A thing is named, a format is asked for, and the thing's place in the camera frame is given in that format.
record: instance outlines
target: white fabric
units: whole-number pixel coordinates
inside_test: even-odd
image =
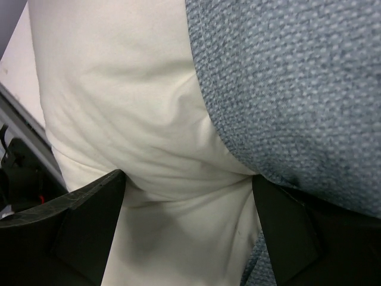
[[[239,285],[258,233],[252,172],[208,117],[184,1],[29,2],[68,188],[130,178],[102,285]]]

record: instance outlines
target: textured woven fabric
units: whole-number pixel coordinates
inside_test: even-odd
[[[270,181],[381,218],[381,3],[187,0],[210,117]],[[263,238],[242,285],[275,285]]]

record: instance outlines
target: blue-gray fabric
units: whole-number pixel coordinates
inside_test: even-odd
[[[381,3],[186,0],[205,104],[270,181],[381,218]],[[260,235],[241,285],[276,285]]]

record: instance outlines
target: cloth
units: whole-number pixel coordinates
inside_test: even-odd
[[[381,218],[381,2],[187,0],[201,91],[270,181]],[[242,285],[275,285],[261,235]]]
[[[239,285],[259,233],[254,172],[208,116],[185,3],[29,9],[46,133],[68,189],[113,169],[129,177],[103,286]]]

